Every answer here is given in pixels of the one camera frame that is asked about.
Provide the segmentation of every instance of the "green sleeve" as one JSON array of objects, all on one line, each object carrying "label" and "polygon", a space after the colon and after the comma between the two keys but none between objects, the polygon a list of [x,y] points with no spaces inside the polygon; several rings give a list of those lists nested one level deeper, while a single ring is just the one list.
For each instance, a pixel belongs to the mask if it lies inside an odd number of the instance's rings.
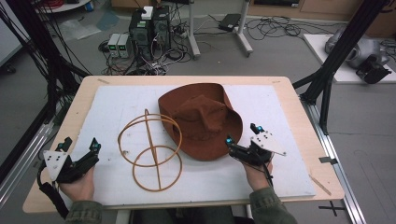
[{"label": "green sleeve", "polygon": [[102,222],[103,206],[97,202],[75,202],[66,217],[66,224],[96,224]]},{"label": "green sleeve", "polygon": [[250,194],[251,213],[256,224],[297,223],[279,200],[273,188],[259,189]]}]

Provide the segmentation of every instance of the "brown cowboy hat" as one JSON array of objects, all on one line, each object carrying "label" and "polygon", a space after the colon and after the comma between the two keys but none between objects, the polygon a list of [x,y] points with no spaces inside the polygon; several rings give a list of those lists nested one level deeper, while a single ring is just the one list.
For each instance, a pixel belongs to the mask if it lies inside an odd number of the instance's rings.
[{"label": "brown cowboy hat", "polygon": [[[199,161],[213,161],[228,153],[227,134],[241,138],[241,117],[233,110],[224,88],[217,83],[196,83],[167,92],[158,100],[160,113],[176,121],[182,133],[181,150]],[[163,122],[175,143],[178,128]]]}]

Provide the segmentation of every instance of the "human hand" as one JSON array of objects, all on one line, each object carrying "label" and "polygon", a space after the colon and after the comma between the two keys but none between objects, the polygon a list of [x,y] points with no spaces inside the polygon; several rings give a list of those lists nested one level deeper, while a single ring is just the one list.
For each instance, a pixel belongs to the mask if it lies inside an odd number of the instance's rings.
[{"label": "human hand", "polygon": [[[268,180],[264,174],[264,168],[262,166],[255,167],[258,169],[256,170],[249,165],[246,165],[244,163],[242,164],[244,165],[245,171],[247,173],[247,182],[254,191],[270,187],[270,184],[268,183]],[[273,165],[271,162],[267,164],[267,168],[268,171],[271,173],[273,169]]]},{"label": "human hand", "polygon": [[60,184],[61,191],[67,195],[73,202],[92,201],[94,166],[80,179],[71,184]]}]

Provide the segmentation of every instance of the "wooden table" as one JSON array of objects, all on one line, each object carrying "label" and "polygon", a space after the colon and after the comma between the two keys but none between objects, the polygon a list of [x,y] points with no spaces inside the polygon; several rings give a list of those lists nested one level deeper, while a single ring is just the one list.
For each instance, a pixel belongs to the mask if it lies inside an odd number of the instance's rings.
[{"label": "wooden table", "polygon": [[[56,148],[57,144],[63,142],[68,136],[72,139],[78,139],[79,131],[91,108],[96,90],[100,86],[185,85],[197,82],[273,86],[316,191],[315,196],[287,198],[282,199],[282,201],[330,201],[344,198],[344,191],[334,169],[328,162],[321,163],[318,159],[326,157],[326,154],[308,116],[305,114],[298,95],[286,77],[85,77],[51,148]],[[75,143],[76,141],[70,147],[70,152],[73,150]],[[23,205],[23,211],[26,213],[44,213],[54,212],[55,209],[50,199],[39,191],[37,183],[34,183]]]}]

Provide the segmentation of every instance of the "floor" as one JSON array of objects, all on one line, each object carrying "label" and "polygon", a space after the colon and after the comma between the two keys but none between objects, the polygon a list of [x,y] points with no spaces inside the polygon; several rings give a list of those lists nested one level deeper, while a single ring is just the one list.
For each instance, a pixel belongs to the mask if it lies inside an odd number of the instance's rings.
[{"label": "floor", "polygon": [[[84,26],[93,24],[102,27],[103,30],[98,34],[67,41],[69,48],[85,67],[91,73],[101,75],[106,69],[106,59],[98,46],[112,33],[127,31],[129,19],[125,15],[128,14],[113,13],[103,6],[91,13],[79,8],[59,13],[56,17],[59,22],[82,19],[80,23]],[[213,21],[207,20],[211,18],[199,18],[195,21],[195,27],[203,23],[203,27],[216,26]],[[335,32],[339,26],[326,26],[325,29]],[[318,32],[312,27],[306,30]],[[205,32],[213,32],[213,29],[205,29]],[[258,30],[251,32],[255,38],[262,37]],[[314,53],[297,37],[267,36],[263,40],[253,40],[247,35],[254,49],[248,58],[233,35],[198,35],[196,39],[202,56],[196,61],[170,65],[167,76],[284,76],[295,82],[320,67]],[[60,46],[58,38],[54,38],[54,41]],[[16,73],[9,74],[4,69],[0,72],[0,162],[5,160],[47,100],[46,81],[29,56],[21,51],[11,62],[17,69]],[[389,66],[396,69],[394,61]],[[301,87],[296,91],[302,93],[305,89]],[[395,95],[394,84],[332,85],[328,131],[367,223],[396,223]],[[1,208],[2,223],[62,222],[58,214],[25,214],[21,209],[35,180],[34,164]],[[333,204],[344,207],[342,202]],[[318,208],[330,206],[330,202],[286,203],[286,206],[300,223],[350,223],[344,210],[334,213],[329,209]],[[114,223],[116,215],[115,211],[105,211],[103,223]]]}]

